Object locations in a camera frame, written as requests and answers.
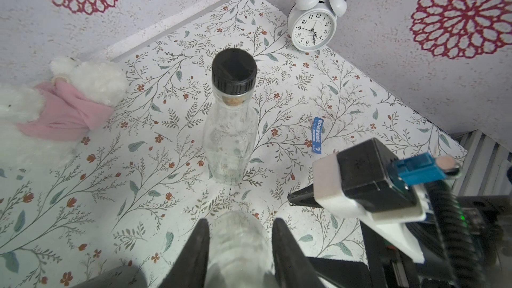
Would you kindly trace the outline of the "black bottle cap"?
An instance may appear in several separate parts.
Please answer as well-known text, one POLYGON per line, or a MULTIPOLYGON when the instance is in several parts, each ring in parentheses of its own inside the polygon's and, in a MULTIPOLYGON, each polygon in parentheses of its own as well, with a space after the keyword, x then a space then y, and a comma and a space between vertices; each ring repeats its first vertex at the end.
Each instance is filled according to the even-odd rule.
POLYGON ((221 93, 243 95, 254 89, 257 64, 248 52, 229 48, 219 52, 212 63, 212 83, 221 93))

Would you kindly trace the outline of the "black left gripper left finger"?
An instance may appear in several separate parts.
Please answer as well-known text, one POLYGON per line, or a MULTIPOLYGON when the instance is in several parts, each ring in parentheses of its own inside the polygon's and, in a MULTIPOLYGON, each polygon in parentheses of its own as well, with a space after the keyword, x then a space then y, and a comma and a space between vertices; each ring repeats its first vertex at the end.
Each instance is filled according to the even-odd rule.
POLYGON ((210 233, 206 219, 200 219, 179 257, 159 287, 203 288, 209 260, 210 233))

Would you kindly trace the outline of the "blue peeled label sticker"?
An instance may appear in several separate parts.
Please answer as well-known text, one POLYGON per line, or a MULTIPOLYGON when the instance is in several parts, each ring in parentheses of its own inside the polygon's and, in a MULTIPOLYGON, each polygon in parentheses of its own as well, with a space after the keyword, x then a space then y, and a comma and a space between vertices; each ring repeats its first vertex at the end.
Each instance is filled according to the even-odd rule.
POLYGON ((324 119, 315 117, 311 128, 311 142, 313 153, 322 154, 322 133, 324 119))

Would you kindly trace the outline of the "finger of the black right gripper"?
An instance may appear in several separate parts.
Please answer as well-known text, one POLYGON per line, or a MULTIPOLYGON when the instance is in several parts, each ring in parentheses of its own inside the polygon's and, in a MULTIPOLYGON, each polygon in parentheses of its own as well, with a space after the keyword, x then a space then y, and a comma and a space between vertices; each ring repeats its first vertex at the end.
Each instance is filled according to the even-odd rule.
POLYGON ((322 206, 315 200, 313 185, 309 185, 296 192, 290 193, 287 196, 287 199, 289 203, 294 206, 322 208, 322 206))

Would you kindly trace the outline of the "clear tall glass bottle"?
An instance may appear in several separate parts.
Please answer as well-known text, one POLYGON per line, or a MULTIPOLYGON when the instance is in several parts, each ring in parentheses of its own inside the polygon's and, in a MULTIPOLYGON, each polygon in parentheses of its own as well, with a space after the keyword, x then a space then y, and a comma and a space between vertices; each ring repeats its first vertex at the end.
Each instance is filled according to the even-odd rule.
POLYGON ((210 225, 206 287, 277 287, 271 242, 258 219, 229 211, 210 225))

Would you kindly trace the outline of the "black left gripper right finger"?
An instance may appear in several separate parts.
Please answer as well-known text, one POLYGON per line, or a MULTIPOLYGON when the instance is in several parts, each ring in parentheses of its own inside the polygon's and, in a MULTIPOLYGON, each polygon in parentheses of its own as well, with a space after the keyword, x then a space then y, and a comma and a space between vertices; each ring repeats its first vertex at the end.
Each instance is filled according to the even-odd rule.
POLYGON ((312 264, 303 254, 286 222, 281 218, 273 222, 271 243, 275 280, 279 287, 324 288, 312 264))

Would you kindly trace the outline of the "clear plastic bottle blue label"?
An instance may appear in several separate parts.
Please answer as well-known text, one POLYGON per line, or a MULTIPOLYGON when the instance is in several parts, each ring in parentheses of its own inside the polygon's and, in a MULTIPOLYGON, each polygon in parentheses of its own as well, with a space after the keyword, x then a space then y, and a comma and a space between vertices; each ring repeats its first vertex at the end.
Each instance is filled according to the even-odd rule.
POLYGON ((203 130, 203 149, 215 181, 241 183, 257 137, 259 116, 250 106, 253 91, 233 96, 221 93, 212 83, 215 101, 203 130))

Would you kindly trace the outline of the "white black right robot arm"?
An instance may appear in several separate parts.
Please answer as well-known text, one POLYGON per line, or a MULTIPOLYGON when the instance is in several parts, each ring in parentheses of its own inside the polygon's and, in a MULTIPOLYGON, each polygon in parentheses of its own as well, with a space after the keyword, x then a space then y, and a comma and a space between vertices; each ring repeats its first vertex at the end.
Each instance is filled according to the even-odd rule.
POLYGON ((511 205, 504 196, 456 197, 446 184, 461 168, 427 183, 432 213, 407 223, 425 263, 414 263, 396 244, 366 225, 368 264, 310 258, 317 274, 336 287, 510 287, 511 205))

